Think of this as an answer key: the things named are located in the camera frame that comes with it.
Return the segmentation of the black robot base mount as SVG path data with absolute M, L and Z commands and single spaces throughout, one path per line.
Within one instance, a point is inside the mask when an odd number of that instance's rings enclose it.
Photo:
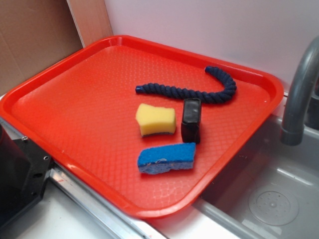
M 11 139 L 0 127 L 0 229 L 3 230 L 44 195 L 51 156 L 30 139 Z

